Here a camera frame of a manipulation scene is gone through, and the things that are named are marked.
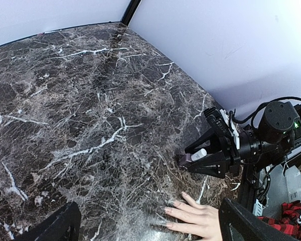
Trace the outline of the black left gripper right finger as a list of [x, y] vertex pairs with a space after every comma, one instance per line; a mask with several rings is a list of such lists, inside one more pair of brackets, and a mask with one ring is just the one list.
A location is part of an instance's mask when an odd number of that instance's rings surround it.
[[223, 240], [295, 240], [255, 217], [239, 203], [224, 198], [219, 209]]

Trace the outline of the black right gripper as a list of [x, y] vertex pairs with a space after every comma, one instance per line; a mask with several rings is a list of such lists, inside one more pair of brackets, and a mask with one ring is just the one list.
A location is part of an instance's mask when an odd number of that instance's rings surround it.
[[229, 138], [224, 137], [220, 131], [209, 128], [196, 141], [187, 146], [185, 153], [194, 154], [204, 148], [207, 156], [187, 166], [190, 173], [205, 174], [224, 179], [226, 173], [239, 174], [239, 151]]

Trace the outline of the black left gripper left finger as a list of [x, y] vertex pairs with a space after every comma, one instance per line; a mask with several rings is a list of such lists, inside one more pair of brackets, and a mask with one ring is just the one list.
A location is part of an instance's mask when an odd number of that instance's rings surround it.
[[79, 240], [81, 212], [76, 202], [68, 202], [35, 228], [15, 240]]

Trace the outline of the purple nail polish bottle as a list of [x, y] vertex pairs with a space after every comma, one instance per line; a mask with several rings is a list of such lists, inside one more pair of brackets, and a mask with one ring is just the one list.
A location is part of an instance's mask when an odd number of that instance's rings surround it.
[[196, 151], [194, 154], [186, 153], [180, 158], [179, 166], [188, 167], [206, 156], [207, 156], [207, 151], [204, 148], [201, 148], [200, 150]]

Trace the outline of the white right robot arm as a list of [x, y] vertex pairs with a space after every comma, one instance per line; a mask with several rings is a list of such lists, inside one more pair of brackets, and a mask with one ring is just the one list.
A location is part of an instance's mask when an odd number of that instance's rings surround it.
[[282, 163], [301, 146], [301, 104], [293, 105], [291, 100], [281, 97], [264, 102], [242, 121], [233, 111], [206, 109], [210, 128], [185, 148], [179, 167], [224, 179], [226, 174], [238, 176], [241, 166], [257, 173]]

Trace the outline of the red plaid sleeve forearm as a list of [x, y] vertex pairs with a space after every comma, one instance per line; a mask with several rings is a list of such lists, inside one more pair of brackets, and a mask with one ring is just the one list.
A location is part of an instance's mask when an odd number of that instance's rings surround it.
[[276, 230], [301, 240], [301, 202], [294, 201], [281, 205], [281, 218], [274, 219], [266, 216], [258, 216], [259, 220], [265, 222]]

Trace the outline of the person's bare hand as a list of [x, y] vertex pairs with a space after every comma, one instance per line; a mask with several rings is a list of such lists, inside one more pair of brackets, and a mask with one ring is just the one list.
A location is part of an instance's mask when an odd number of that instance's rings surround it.
[[186, 202], [174, 200], [164, 213], [181, 222], [164, 221], [160, 225], [169, 230], [196, 235], [201, 240], [222, 241], [219, 210], [198, 204], [189, 194], [182, 192]]

